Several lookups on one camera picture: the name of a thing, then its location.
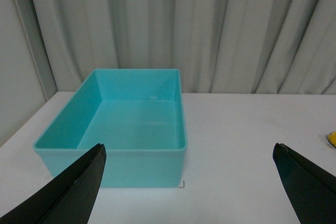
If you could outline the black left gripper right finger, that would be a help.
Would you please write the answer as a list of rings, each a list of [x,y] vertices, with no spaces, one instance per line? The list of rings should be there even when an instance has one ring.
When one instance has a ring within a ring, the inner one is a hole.
[[[272,157],[300,223],[335,223],[335,176],[285,144]]]

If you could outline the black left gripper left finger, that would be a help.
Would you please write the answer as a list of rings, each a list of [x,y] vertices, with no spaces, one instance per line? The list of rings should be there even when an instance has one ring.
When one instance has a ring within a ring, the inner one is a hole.
[[[105,146],[97,144],[2,216],[1,223],[88,223],[105,163]]]

